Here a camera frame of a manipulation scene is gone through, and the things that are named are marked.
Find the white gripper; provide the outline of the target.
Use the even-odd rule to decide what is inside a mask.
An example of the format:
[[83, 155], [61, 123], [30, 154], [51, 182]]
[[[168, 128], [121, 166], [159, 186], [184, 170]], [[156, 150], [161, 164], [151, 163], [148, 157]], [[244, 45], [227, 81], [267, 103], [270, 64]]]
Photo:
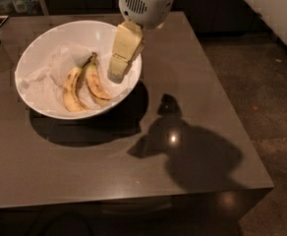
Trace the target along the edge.
[[108, 79], [121, 84], [132, 63], [144, 48], [145, 30], [159, 27], [167, 18], [174, 0], [119, 0], [124, 19], [115, 31]]

